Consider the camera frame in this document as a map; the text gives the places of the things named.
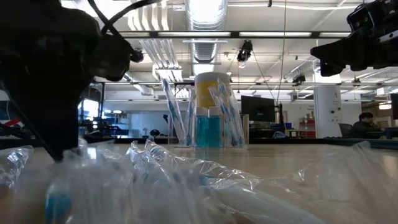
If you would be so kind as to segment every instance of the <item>white column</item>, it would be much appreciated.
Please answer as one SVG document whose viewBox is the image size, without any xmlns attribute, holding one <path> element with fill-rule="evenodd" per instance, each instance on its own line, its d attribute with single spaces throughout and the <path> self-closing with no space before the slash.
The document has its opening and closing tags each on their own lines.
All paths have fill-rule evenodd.
<svg viewBox="0 0 398 224">
<path fill-rule="evenodd" d="M 314 66 L 313 81 L 315 83 L 340 83 L 340 75 L 322 77 L 319 69 Z M 315 86 L 315 131 L 317 138 L 341 137 L 338 123 L 342 121 L 340 86 Z"/>
</svg>

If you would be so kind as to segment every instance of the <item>clear plastic wrap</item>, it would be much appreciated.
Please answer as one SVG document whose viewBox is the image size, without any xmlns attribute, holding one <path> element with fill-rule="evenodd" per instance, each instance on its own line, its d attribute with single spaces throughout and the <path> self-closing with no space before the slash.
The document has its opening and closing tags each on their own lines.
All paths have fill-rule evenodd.
<svg viewBox="0 0 398 224">
<path fill-rule="evenodd" d="M 178 140 L 180 144 L 184 145 L 186 141 L 186 132 L 185 127 L 183 125 L 183 120 L 181 117 L 180 107 L 178 106 L 177 99 L 173 95 L 173 92 L 170 88 L 170 84 L 166 79 L 162 79 L 163 91 L 166 94 L 167 98 L 167 106 L 169 107 L 171 121 L 174 124 L 175 132 L 177 133 Z"/>
<path fill-rule="evenodd" d="M 217 86 L 209 87 L 209 92 L 215 105 L 224 115 L 227 130 L 231 133 L 231 145 L 240 148 L 246 147 L 238 102 L 231 87 L 219 79 Z"/>
<path fill-rule="evenodd" d="M 262 179 L 219 163 L 178 157 L 147 141 L 125 156 L 69 154 L 49 188 L 49 223 L 393 224 L 397 173 L 366 143 Z"/>
<path fill-rule="evenodd" d="M 195 117 L 195 108 L 197 107 L 197 95 L 194 90 L 190 90 L 191 97 L 188 103 L 188 110 L 185 113 L 184 126 L 186 131 L 185 143 L 187 146 L 192 146 L 193 138 L 193 118 Z"/>
<path fill-rule="evenodd" d="M 15 185 L 33 152 L 32 146 L 0 150 L 0 187 L 12 188 Z"/>
<path fill-rule="evenodd" d="M 290 177 L 260 179 L 216 162 L 177 157 L 148 142 L 160 164 L 191 166 L 225 208 L 253 223 L 396 223 L 398 176 L 367 142 L 313 161 Z"/>
</svg>

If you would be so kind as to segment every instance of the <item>blue liquid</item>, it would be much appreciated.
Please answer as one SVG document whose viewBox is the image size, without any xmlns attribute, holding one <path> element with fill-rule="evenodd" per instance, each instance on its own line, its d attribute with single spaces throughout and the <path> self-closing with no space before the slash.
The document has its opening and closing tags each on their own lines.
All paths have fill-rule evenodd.
<svg viewBox="0 0 398 224">
<path fill-rule="evenodd" d="M 221 118 L 219 116 L 210 116 L 208 118 L 207 141 L 208 147 L 221 147 Z"/>
<path fill-rule="evenodd" d="M 208 147 L 208 117 L 196 116 L 195 118 L 195 147 Z"/>
</svg>

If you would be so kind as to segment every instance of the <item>blue bottle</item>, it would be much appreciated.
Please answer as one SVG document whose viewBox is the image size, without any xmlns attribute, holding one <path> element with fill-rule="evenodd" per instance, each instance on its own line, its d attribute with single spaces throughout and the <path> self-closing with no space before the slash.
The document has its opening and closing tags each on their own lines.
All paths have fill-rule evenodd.
<svg viewBox="0 0 398 224">
<path fill-rule="evenodd" d="M 195 147 L 208 147 L 207 132 L 208 109 L 197 107 L 197 114 L 195 117 Z"/>
<path fill-rule="evenodd" d="M 216 106 L 209 108 L 207 141 L 208 147 L 221 147 L 221 116 L 220 109 Z"/>
</svg>

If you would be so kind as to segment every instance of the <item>chair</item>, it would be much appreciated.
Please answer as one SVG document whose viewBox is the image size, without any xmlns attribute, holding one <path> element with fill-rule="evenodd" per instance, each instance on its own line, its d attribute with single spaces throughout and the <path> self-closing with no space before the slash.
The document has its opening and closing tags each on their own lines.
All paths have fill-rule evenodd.
<svg viewBox="0 0 398 224">
<path fill-rule="evenodd" d="M 340 123 L 338 125 L 340 126 L 341 135 L 344 138 L 349 137 L 349 133 L 351 132 L 353 126 L 350 124 L 340 124 Z"/>
</svg>

